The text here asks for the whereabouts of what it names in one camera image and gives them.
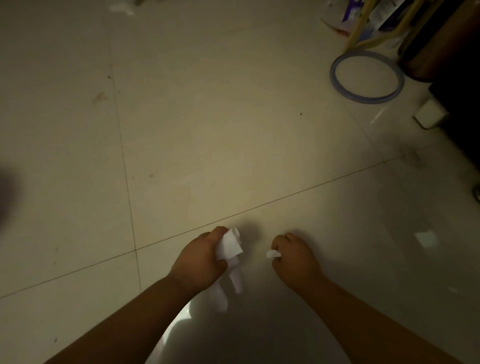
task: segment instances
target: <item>right hand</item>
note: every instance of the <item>right hand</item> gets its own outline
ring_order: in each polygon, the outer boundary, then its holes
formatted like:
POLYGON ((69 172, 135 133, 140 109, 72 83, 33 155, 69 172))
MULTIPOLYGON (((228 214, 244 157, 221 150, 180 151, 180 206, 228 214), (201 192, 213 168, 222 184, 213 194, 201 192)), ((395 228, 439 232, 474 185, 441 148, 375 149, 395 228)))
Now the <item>right hand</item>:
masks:
POLYGON ((306 242, 291 232, 276 236, 272 249, 282 254, 281 258, 272 261, 275 273, 296 293, 308 289, 318 279, 325 279, 313 251, 306 242))

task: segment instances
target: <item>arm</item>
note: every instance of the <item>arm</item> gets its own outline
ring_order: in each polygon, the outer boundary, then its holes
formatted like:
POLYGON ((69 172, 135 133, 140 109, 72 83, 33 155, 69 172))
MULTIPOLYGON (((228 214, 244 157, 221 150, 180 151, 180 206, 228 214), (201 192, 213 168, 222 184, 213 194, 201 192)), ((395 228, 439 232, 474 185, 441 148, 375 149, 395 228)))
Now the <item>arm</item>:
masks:
POLYGON ((106 318, 46 364, 145 363, 180 310, 227 269, 216 245, 227 232, 216 227, 191 241, 170 273, 106 318))
POLYGON ((279 235, 272 249, 282 254, 272 262, 279 278, 317 313, 353 364, 459 363, 329 281, 302 239, 279 235))

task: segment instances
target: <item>white tile floor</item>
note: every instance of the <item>white tile floor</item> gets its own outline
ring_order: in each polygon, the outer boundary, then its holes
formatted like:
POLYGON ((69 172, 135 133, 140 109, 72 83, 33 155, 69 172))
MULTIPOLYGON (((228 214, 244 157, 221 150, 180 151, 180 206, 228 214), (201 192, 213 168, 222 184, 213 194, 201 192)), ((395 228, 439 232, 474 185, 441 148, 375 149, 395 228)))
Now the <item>white tile floor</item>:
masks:
MULTIPOLYGON (((116 2, 0 5, 0 361, 43 362, 218 224, 243 236, 246 292, 223 317, 197 308, 208 327, 173 331, 162 362, 188 361, 184 337, 241 361, 345 361, 264 258, 287 230, 353 294, 480 360, 480 173, 412 120, 428 85, 341 98, 328 69, 345 40, 314 0, 147 0, 133 16, 116 2)), ((388 87, 362 67, 342 72, 388 87)))

